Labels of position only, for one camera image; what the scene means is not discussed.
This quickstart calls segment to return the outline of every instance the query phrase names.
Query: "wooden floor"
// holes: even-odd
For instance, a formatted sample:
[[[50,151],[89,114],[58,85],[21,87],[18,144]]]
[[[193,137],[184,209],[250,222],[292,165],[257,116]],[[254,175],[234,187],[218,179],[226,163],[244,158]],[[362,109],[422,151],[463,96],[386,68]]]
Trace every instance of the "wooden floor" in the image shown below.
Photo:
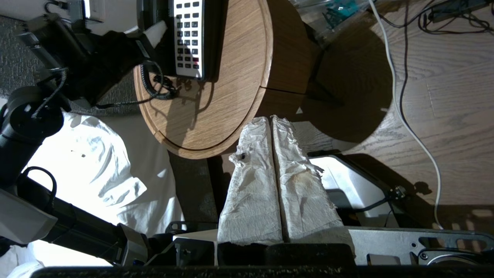
[[[409,18],[424,5],[411,1]],[[377,6],[397,24],[404,21],[405,7],[404,1]],[[494,25],[490,7],[474,14]],[[401,90],[404,29],[385,27]],[[449,25],[449,30],[470,29],[462,20]],[[403,107],[442,172],[439,220],[446,229],[494,234],[494,36],[430,35],[413,23],[408,38]],[[344,105],[323,113],[302,104],[309,120],[293,125],[303,149],[339,150],[389,185],[403,185],[414,195],[404,202],[407,211],[424,227],[434,227],[436,173],[391,105],[391,71],[373,15],[365,13],[330,45],[318,81]],[[222,156],[224,172],[233,170],[227,157]]]

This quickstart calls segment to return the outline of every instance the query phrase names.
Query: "electrical outlet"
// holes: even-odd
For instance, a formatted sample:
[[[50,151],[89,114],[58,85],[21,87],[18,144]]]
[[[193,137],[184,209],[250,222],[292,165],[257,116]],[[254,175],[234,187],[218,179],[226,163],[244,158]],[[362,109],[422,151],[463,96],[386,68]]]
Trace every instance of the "electrical outlet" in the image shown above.
[[[84,0],[84,9],[87,19],[105,21],[105,0]]]

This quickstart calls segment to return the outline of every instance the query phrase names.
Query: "wooden tabletop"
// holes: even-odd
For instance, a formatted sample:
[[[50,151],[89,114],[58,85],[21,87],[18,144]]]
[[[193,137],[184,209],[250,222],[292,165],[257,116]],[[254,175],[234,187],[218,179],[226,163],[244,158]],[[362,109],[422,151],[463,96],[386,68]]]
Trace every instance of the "wooden tabletop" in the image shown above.
[[[272,16],[275,7],[283,16]],[[220,154],[255,116],[266,88],[305,92],[309,59],[290,54],[291,48],[308,52],[301,35],[302,21],[288,0],[229,0],[218,81],[174,79],[177,98],[140,105],[151,132],[182,157]],[[134,82],[137,98],[148,98],[138,67]]]

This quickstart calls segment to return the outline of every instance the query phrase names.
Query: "white cable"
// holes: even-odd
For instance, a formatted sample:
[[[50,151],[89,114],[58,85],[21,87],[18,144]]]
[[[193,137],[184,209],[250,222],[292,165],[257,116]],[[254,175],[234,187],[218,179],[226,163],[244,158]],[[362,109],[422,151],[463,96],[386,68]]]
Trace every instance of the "white cable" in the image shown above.
[[[441,171],[439,171],[439,167],[437,166],[436,159],[434,159],[434,156],[430,153],[430,151],[427,149],[427,147],[422,143],[422,141],[417,137],[417,135],[413,132],[413,130],[410,128],[408,125],[407,121],[403,117],[403,113],[400,109],[400,103],[401,103],[401,97],[398,97],[396,95],[396,72],[395,72],[395,67],[393,66],[393,59],[391,59],[391,51],[389,50],[389,42],[388,42],[388,36],[386,34],[386,30],[384,29],[384,25],[382,24],[381,18],[379,17],[379,14],[377,13],[377,9],[375,8],[374,2],[372,0],[369,0],[370,7],[372,8],[372,11],[374,13],[374,16],[379,23],[379,26],[381,27],[382,30],[382,35],[384,36],[384,45],[386,46],[386,56],[388,58],[389,62],[389,67],[391,68],[391,75],[393,77],[393,100],[395,104],[395,109],[396,112],[398,113],[398,117],[400,118],[402,124],[405,126],[405,128],[408,130],[408,132],[411,134],[413,139],[417,141],[417,143],[422,147],[424,152],[427,154],[427,156],[431,159],[432,164],[434,164],[434,168],[436,169],[437,173],[437,195],[436,195],[436,202],[434,203],[434,220],[436,221],[437,226],[439,229],[443,230],[443,226],[439,223],[439,219],[437,217],[437,210],[438,210],[438,205],[439,205],[439,199],[441,198]]]

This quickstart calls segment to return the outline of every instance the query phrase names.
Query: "gray carpet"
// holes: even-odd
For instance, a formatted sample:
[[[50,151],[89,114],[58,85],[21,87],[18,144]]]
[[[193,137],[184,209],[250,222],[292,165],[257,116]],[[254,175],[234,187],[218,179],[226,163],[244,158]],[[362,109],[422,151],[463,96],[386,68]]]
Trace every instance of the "gray carpet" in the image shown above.
[[[0,16],[0,97],[8,96],[17,88],[34,86],[33,74],[43,64],[16,37],[22,21]],[[134,80],[129,73],[100,100],[101,104],[136,100]],[[85,110],[71,104],[73,112],[95,116],[126,115],[139,113],[137,105],[106,110]]]

